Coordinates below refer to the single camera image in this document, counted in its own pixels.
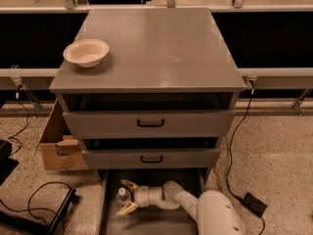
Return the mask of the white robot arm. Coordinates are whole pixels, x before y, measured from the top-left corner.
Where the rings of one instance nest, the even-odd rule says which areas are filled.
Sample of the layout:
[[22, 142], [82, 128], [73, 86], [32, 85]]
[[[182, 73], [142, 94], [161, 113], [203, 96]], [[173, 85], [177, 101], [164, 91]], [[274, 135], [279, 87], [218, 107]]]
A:
[[139, 208], [156, 206], [174, 211], [183, 208], [196, 222], [199, 235], [246, 235], [246, 229], [230, 200], [221, 192], [208, 190], [197, 198], [175, 181], [166, 181], [160, 187], [137, 185], [121, 179], [116, 194], [121, 209], [118, 217]]

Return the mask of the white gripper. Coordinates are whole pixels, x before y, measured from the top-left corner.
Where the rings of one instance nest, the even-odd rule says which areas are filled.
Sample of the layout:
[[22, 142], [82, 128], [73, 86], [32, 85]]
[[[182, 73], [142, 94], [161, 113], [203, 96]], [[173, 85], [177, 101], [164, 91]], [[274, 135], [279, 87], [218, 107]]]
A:
[[137, 210], [138, 206], [140, 208], [145, 208], [150, 204], [149, 201], [149, 187], [148, 186], [138, 186], [136, 183], [121, 179], [120, 183], [126, 186], [131, 193], [134, 193], [134, 202], [126, 204], [121, 210], [119, 210], [116, 215], [118, 217], [125, 216], [131, 212]]

